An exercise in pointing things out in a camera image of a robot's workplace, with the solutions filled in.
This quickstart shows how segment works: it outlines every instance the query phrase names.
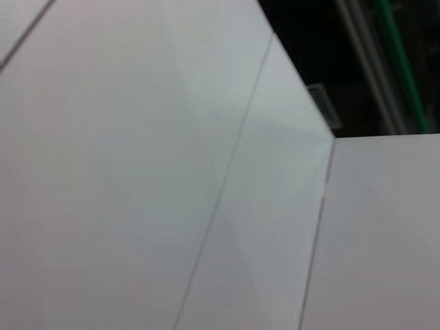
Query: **white wall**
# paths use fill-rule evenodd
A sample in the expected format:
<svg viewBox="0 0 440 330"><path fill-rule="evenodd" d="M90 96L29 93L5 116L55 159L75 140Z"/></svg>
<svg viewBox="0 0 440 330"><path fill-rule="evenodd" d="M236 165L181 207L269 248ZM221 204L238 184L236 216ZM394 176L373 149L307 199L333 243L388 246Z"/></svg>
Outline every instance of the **white wall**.
<svg viewBox="0 0 440 330"><path fill-rule="evenodd" d="M303 330L440 325L440 135L336 141Z"/></svg>
<svg viewBox="0 0 440 330"><path fill-rule="evenodd" d="M47 0L0 1L0 63Z"/></svg>
<svg viewBox="0 0 440 330"><path fill-rule="evenodd" d="M0 328L173 328L271 35L254 0L54 4L0 82ZM250 110L214 224L295 311L332 137L278 42Z"/></svg>

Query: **green pipe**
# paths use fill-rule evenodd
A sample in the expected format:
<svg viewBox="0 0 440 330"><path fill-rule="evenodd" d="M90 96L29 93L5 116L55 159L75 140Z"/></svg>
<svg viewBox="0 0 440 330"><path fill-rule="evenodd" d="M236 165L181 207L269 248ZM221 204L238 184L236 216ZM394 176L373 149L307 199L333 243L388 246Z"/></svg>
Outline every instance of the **green pipe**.
<svg viewBox="0 0 440 330"><path fill-rule="evenodd" d="M410 61L405 52L399 28L394 19L393 9L388 0L374 0L374 6L379 14L379 21L385 31L386 40L390 47L394 64L401 75L404 89L408 95L410 110L416 119L420 133L429 133L430 125L425 115L423 102L417 89L417 83L411 69Z"/></svg>

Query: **white surface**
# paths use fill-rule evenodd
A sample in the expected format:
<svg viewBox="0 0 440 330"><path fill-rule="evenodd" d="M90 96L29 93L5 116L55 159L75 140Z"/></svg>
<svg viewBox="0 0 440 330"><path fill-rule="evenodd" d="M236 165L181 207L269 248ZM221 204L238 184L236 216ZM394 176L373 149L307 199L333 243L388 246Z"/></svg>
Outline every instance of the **white surface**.
<svg viewBox="0 0 440 330"><path fill-rule="evenodd" d="M0 63L47 0L0 1Z"/></svg>
<svg viewBox="0 0 440 330"><path fill-rule="evenodd" d="M440 325L440 135L337 140L304 330Z"/></svg>
<svg viewBox="0 0 440 330"><path fill-rule="evenodd" d="M271 33L253 0L55 3L1 77L2 329L173 327Z"/></svg>
<svg viewBox="0 0 440 330"><path fill-rule="evenodd" d="M179 330L297 329L332 140L275 38Z"/></svg>

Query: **white partition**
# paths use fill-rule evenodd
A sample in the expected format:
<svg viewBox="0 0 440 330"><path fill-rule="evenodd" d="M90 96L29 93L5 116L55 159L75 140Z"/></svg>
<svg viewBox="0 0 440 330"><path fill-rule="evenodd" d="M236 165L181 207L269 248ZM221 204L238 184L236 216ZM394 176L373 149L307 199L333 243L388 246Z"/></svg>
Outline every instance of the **white partition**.
<svg viewBox="0 0 440 330"><path fill-rule="evenodd" d="M0 63L47 0L0 1Z"/></svg>
<svg viewBox="0 0 440 330"><path fill-rule="evenodd" d="M173 328L271 34L254 0L53 5L1 77L0 328Z"/></svg>
<svg viewBox="0 0 440 330"><path fill-rule="evenodd" d="M332 144L275 38L179 330L297 329Z"/></svg>
<svg viewBox="0 0 440 330"><path fill-rule="evenodd" d="M440 135L337 140L302 330L440 325Z"/></svg>

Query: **white panel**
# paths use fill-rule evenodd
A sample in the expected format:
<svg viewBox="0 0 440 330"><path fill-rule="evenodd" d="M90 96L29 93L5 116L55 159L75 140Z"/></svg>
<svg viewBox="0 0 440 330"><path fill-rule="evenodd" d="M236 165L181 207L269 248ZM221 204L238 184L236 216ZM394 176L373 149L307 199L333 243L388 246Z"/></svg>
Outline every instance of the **white panel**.
<svg viewBox="0 0 440 330"><path fill-rule="evenodd" d="M332 141L274 40L180 330L296 329Z"/></svg>
<svg viewBox="0 0 440 330"><path fill-rule="evenodd" d="M271 33L254 0L54 4L2 75L25 329L173 327Z"/></svg>
<svg viewBox="0 0 440 330"><path fill-rule="evenodd" d="M37 16L47 0L0 1L0 62Z"/></svg>
<svg viewBox="0 0 440 330"><path fill-rule="evenodd" d="M303 330L440 325L440 135L336 142Z"/></svg>

